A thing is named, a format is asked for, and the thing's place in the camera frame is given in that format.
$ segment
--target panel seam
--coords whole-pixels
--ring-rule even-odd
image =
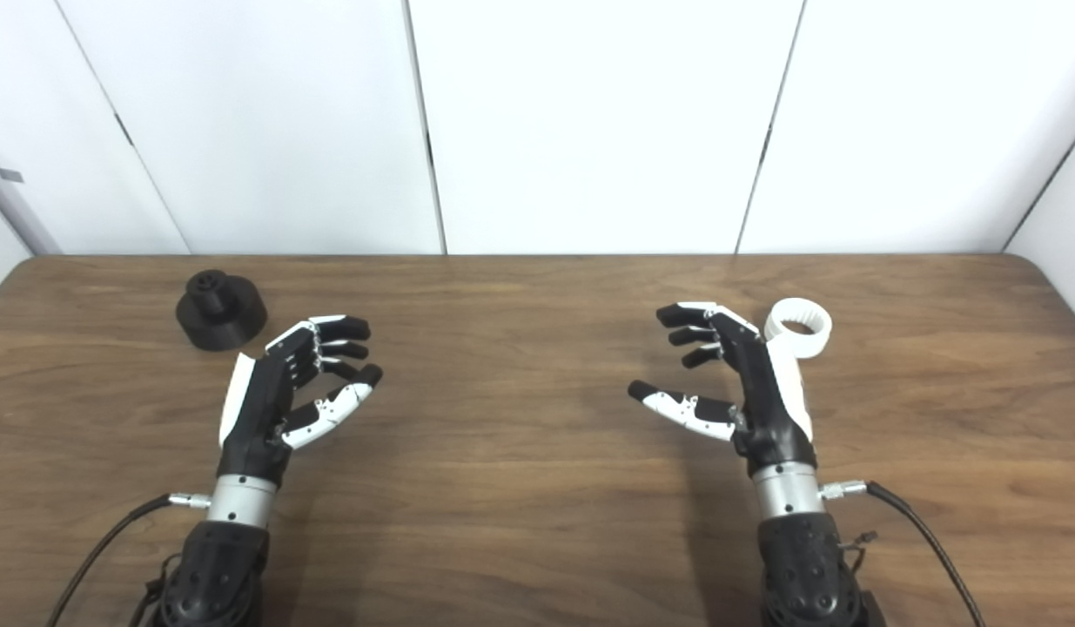
[[[436,233],[441,237],[441,254],[448,254],[448,237],[445,233],[445,214],[441,210],[441,189],[436,185],[436,159],[432,154],[429,134],[429,115],[425,108],[425,89],[421,87],[421,62],[417,57],[417,39],[414,37],[414,12],[410,0],[401,0],[402,17],[405,19],[405,39],[410,44],[410,66],[414,72],[414,91],[417,95],[417,112],[421,122],[421,138],[425,142],[425,158],[429,167],[429,187],[432,190],[432,209],[436,214]]]
[[[752,173],[752,182],[749,183],[749,196],[747,196],[747,206],[743,212],[743,225],[739,228],[739,237],[734,242],[734,254],[743,248],[743,236],[745,236],[745,229],[747,229],[747,222],[749,219],[749,208],[752,206],[752,197],[757,191],[757,180],[761,177],[761,167],[765,162],[765,155],[769,154],[769,143],[771,142],[773,136],[773,124],[776,123],[776,110],[780,108],[780,95],[785,91],[785,82],[789,79],[789,67],[792,65],[792,53],[797,48],[797,39],[800,37],[800,25],[804,19],[804,9],[807,8],[807,0],[803,0],[800,3],[800,12],[797,13],[797,25],[792,29],[792,41],[789,43],[789,55],[785,57],[785,69],[780,72],[780,84],[776,87],[776,99],[773,100],[773,112],[769,115],[769,128],[765,130],[765,139],[761,144],[761,155],[757,158],[757,170]]]
[[[64,13],[64,8],[61,6],[60,0],[53,0],[53,5],[56,5],[57,12],[61,15],[61,20],[64,20],[64,27],[69,29],[69,34],[72,35],[72,40],[75,41],[81,58],[85,59],[88,71],[91,72],[92,79],[96,80],[96,86],[100,88],[100,94],[103,95],[104,102],[108,102],[108,108],[112,110],[112,115],[115,116],[116,123],[118,123],[119,127],[123,129],[127,143],[130,144],[131,149],[135,152],[135,158],[139,159],[140,167],[143,168],[146,179],[150,182],[150,187],[153,187],[154,194],[158,196],[158,201],[162,202],[162,209],[167,212],[167,216],[170,217],[170,223],[174,226],[174,231],[177,231],[177,237],[182,240],[182,245],[185,246],[187,254],[192,254],[192,246],[185,238],[185,231],[182,230],[174,212],[170,210],[170,203],[167,202],[167,198],[162,195],[162,189],[158,187],[158,182],[155,181],[154,176],[150,174],[150,168],[146,167],[146,159],[143,159],[143,154],[140,153],[139,146],[135,146],[135,142],[132,142],[130,132],[127,131],[126,125],[124,125],[123,119],[119,117],[119,112],[116,111],[115,103],[112,102],[112,96],[108,95],[108,89],[103,88],[103,83],[100,82],[100,74],[97,74],[96,67],[92,65],[91,59],[88,59],[88,53],[85,51],[84,44],[80,42],[80,37],[76,37],[76,31],[72,29],[72,23],[69,20],[69,16]]]
[[[1051,187],[1051,182],[1055,181],[1055,175],[1059,174],[1059,170],[1062,170],[1063,163],[1067,161],[1067,158],[1070,158],[1071,153],[1074,149],[1075,149],[1075,139],[1072,140],[1071,145],[1067,146],[1067,152],[1065,152],[1065,154],[1063,154],[1063,157],[1059,159],[1059,162],[1055,165],[1055,170],[1051,171],[1051,174],[1047,176],[1047,181],[1044,181],[1044,186],[1042,186],[1040,191],[1037,191],[1036,197],[1032,199],[1032,203],[1028,205],[1028,210],[1026,210],[1026,212],[1023,212],[1023,215],[1021,216],[1021,222],[1018,222],[1018,225],[1015,227],[1014,231],[1009,233],[1008,239],[1005,240],[1005,245],[1002,245],[1002,250],[999,251],[999,253],[1007,253],[1009,246],[1014,244],[1014,239],[1018,237],[1018,232],[1021,231],[1021,227],[1026,225],[1028,217],[1030,217],[1030,215],[1032,215],[1033,210],[1036,209],[1036,205],[1040,203],[1040,199],[1044,198],[1044,194],[1047,191],[1047,189],[1049,189],[1049,187]]]

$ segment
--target black cable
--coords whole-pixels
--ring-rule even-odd
[[[174,553],[174,555],[162,560],[162,567],[158,571],[158,579],[147,581],[146,594],[143,595],[143,599],[137,604],[134,614],[131,614],[130,621],[127,622],[127,627],[140,627],[143,624],[143,616],[146,615],[148,608],[162,600],[162,590],[167,588],[167,579],[170,579],[170,562],[180,558],[180,556],[182,556],[181,553]]]
[[[927,524],[923,524],[923,519],[913,511],[912,505],[907,503],[902,497],[895,496],[893,493],[888,491],[882,485],[875,481],[866,481],[866,491],[873,497],[878,497],[878,499],[891,504],[898,512],[903,513],[904,516],[908,517],[916,525],[916,528],[923,536],[923,539],[931,544],[931,550],[935,552],[935,556],[938,556],[940,562],[944,565],[944,570],[947,571],[947,575],[951,579],[951,584],[955,584],[955,588],[958,589],[960,597],[963,597],[963,603],[966,603],[966,610],[971,612],[971,618],[974,621],[975,627],[986,627],[986,621],[981,618],[981,612],[978,611],[978,604],[974,602],[974,597],[971,596],[971,590],[968,590],[966,584],[963,583],[962,576],[958,575],[958,571],[955,570],[955,564],[951,562],[947,552],[944,551],[943,545],[940,544],[940,540],[935,538],[935,535],[931,532]]]
[[[124,516],[124,519],[120,519],[119,523],[116,523],[115,527],[112,527],[112,531],[108,531],[106,536],[100,538],[100,541],[97,542],[96,547],[88,553],[87,558],[85,558],[85,562],[80,565],[80,568],[76,569],[76,572],[74,573],[74,575],[72,575],[72,579],[69,580],[69,584],[68,586],[64,587],[64,592],[61,593],[60,597],[58,597],[57,604],[53,607],[53,613],[51,614],[51,618],[48,618],[48,621],[46,622],[46,627],[56,626],[58,619],[61,618],[61,611],[64,611],[64,607],[69,602],[69,598],[72,597],[72,593],[75,592],[76,586],[78,586],[80,584],[80,581],[85,578],[86,572],[88,572],[88,568],[92,566],[92,562],[96,560],[96,558],[100,556],[100,553],[103,553],[103,548],[106,548],[108,544],[112,543],[112,540],[115,540],[116,536],[118,536],[120,531],[127,528],[128,524],[134,523],[137,519],[140,519],[140,517],[147,515],[154,510],[168,508],[170,507],[170,504],[171,504],[170,495],[162,495],[160,497],[156,497],[156,499],[147,501],[142,505],[131,510],[131,512],[128,513],[128,515]]]

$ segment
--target robotic hand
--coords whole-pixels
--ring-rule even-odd
[[[349,316],[307,318],[252,359],[241,354],[227,388],[219,424],[223,453],[207,517],[185,540],[168,575],[155,627],[255,627],[261,623],[261,576],[270,535],[267,523],[290,453],[350,416],[382,380],[339,357],[363,359],[371,331]],[[295,393],[318,373],[345,384],[298,409]]]
[[[756,326],[715,302],[678,302],[659,309],[657,318],[668,328],[684,327],[669,336],[673,345],[705,342],[682,359],[687,369],[718,359],[743,381],[741,410],[731,401],[641,381],[629,385],[629,395],[693,432],[733,442],[747,459],[762,515],[757,544],[765,566],[763,625],[884,626],[874,598],[859,590],[844,562],[847,545],[823,507],[825,497],[865,491],[866,484],[835,484],[834,496],[821,491],[812,417],[787,334],[764,341]]]

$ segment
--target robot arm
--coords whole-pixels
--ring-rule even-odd
[[[721,360],[743,382],[741,410],[640,381],[629,385],[629,395],[693,432],[732,442],[747,459],[762,515],[757,544],[764,625],[878,625],[878,616],[866,614],[835,521],[823,507],[812,417],[788,337],[764,341],[757,327],[715,302],[678,302],[659,309],[657,318],[684,327],[669,336],[673,345],[704,342],[685,355],[685,367]]]
[[[310,318],[267,345],[258,359],[240,355],[219,425],[223,448],[206,519],[185,540],[168,576],[156,627],[255,627],[261,623],[267,524],[290,453],[330,432],[382,380],[338,356],[366,358],[354,341],[370,338],[366,320]],[[343,377],[322,398],[291,409],[295,393],[319,373]]]

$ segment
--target fingertip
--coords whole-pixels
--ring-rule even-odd
[[[382,369],[374,364],[368,364],[363,366],[362,370],[359,370],[358,374],[350,382],[364,382],[364,384],[375,387],[378,382],[382,381]]]
[[[647,384],[647,382],[641,380],[635,380],[631,382],[631,384],[629,384],[629,387],[626,388],[626,394],[629,394],[630,396],[635,398],[636,401],[640,402],[644,402],[646,398],[648,398],[649,396],[654,396],[654,394],[657,394],[658,391],[660,391],[660,388],[657,388],[657,386],[649,385]]]

